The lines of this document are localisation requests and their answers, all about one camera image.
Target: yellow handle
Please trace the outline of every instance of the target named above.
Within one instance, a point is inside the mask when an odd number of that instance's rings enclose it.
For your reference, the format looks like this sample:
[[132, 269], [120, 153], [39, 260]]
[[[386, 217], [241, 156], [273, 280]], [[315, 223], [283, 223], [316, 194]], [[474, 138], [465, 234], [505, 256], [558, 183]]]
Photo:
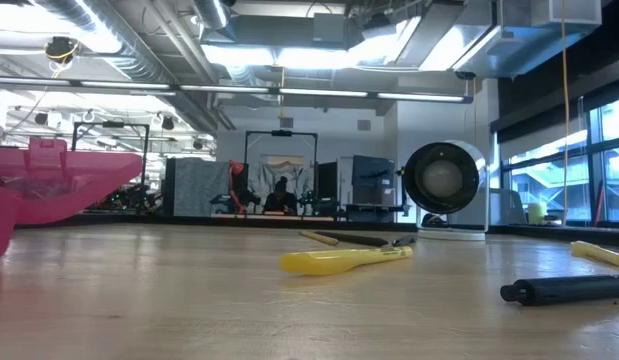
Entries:
[[584, 241], [572, 242], [571, 254], [573, 256], [588, 256], [619, 266], [619, 254], [617, 252], [603, 249], [600, 246], [590, 244]]
[[407, 259], [412, 254], [409, 246], [289, 253], [280, 257], [280, 268], [306, 275], [332, 275], [359, 265]]
[[300, 235], [306, 238], [309, 238], [309, 239], [320, 241], [321, 243], [325, 243], [327, 245], [332, 245], [332, 246], [338, 245], [338, 239], [330, 238], [328, 236], [312, 233], [309, 231], [301, 231]]

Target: glass window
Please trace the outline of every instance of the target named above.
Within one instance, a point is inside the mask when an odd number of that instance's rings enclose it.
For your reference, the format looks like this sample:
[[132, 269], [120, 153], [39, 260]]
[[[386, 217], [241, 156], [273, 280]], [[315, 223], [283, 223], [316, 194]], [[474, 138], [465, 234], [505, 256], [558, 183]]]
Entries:
[[[562, 216], [564, 167], [564, 160], [559, 160], [512, 170], [511, 190], [520, 194], [525, 210], [529, 203], [545, 202], [549, 214]], [[584, 156], [569, 159], [567, 204], [568, 220], [591, 219], [589, 166]]]
[[[567, 144], [569, 150], [581, 148], [587, 145], [587, 130], [581, 130], [567, 136]], [[545, 156], [557, 154], [565, 149], [565, 138], [552, 141], [549, 144], [542, 145], [539, 148], [529, 150], [525, 153], [518, 154], [509, 159], [510, 164], [517, 164], [519, 162], [531, 159], [539, 159]]]
[[619, 148], [605, 151], [607, 219], [619, 221]]
[[602, 115], [602, 139], [606, 141], [619, 138], [619, 100], [601, 107], [600, 111]]

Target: black cylinder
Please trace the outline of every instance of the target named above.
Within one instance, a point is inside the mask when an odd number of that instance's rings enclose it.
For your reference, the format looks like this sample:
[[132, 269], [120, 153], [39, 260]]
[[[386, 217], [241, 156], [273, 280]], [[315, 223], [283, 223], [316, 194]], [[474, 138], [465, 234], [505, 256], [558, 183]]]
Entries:
[[501, 287], [500, 296], [525, 306], [619, 298], [619, 275], [521, 279]]

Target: pink plastic container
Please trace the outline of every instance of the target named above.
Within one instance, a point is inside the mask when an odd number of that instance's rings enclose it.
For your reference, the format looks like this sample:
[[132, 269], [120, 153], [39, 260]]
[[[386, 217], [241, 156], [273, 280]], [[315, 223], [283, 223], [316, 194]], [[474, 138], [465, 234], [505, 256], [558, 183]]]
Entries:
[[136, 154], [70, 152], [63, 140], [31, 139], [29, 150], [0, 148], [0, 257], [15, 224], [70, 217], [141, 170]]

